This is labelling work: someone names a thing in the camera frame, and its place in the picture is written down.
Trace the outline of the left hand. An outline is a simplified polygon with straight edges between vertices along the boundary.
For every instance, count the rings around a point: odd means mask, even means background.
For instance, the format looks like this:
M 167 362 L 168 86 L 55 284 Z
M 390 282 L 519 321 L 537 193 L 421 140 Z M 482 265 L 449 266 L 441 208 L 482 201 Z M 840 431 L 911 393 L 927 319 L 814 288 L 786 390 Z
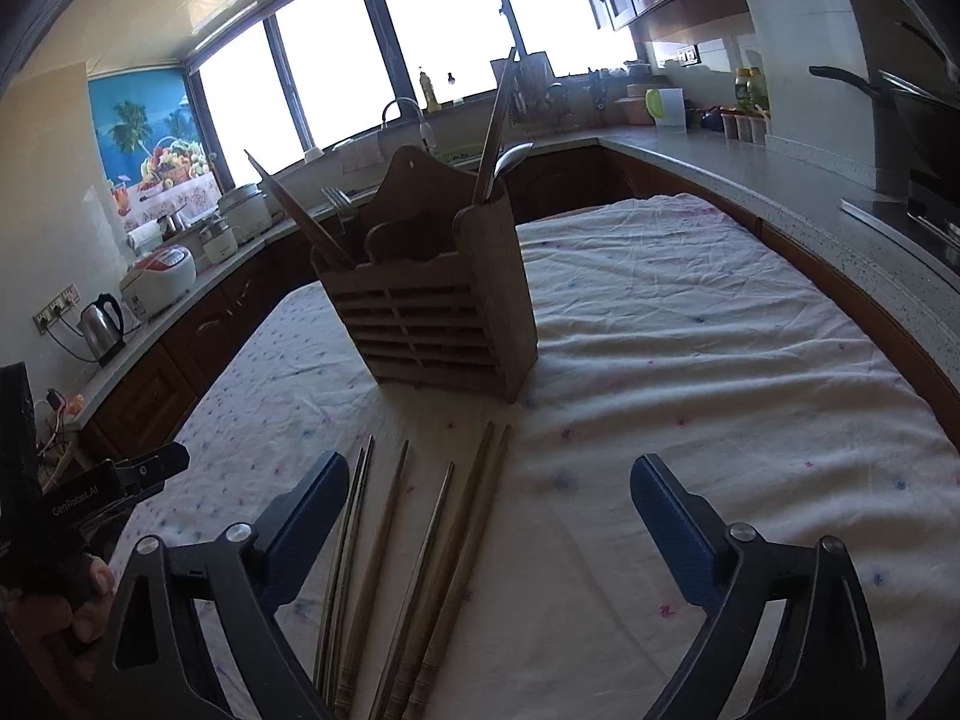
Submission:
M 76 608 L 66 598 L 20 592 L 2 606 L 3 622 L 46 688 L 93 676 L 116 598 L 116 579 L 100 557 L 88 557 L 86 588 L 91 596 Z

